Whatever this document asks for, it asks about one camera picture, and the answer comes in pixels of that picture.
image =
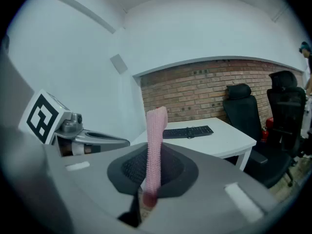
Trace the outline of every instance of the white cube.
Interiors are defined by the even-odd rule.
[[[54,131],[66,119],[71,119],[72,111],[53,95],[43,89],[28,103],[19,122],[19,129],[36,136],[43,144],[50,144]]]

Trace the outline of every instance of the black keyboard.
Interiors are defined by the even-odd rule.
[[[209,126],[168,129],[162,133],[163,138],[194,138],[207,136],[214,132]]]

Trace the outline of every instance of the white desk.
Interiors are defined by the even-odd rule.
[[[208,125],[213,134],[192,139],[164,139],[165,143],[170,143],[186,147],[204,154],[215,157],[228,158],[239,156],[236,166],[242,171],[248,161],[252,147],[256,141],[246,134],[219,120],[218,118],[198,119],[181,122],[170,122],[166,129],[198,127]],[[143,132],[138,138],[131,142],[131,145],[147,142],[147,132]]]

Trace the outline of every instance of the chair backrest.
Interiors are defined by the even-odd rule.
[[[302,88],[297,87],[297,80],[292,72],[276,72],[270,77],[272,89],[269,89],[267,94],[275,130],[270,133],[271,140],[279,142],[282,138],[283,149],[289,151],[291,156],[296,156],[306,95]]]
[[[256,141],[261,140],[262,130],[257,101],[247,84],[227,86],[229,98],[223,102],[231,124]]]

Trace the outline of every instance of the desk leg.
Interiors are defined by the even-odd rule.
[[[244,154],[241,154],[240,156],[238,156],[237,162],[236,162],[236,166],[240,169],[240,170],[244,170],[245,166],[247,164],[247,161],[249,159],[250,156],[250,152],[252,151],[252,149],[246,149],[247,151]]]

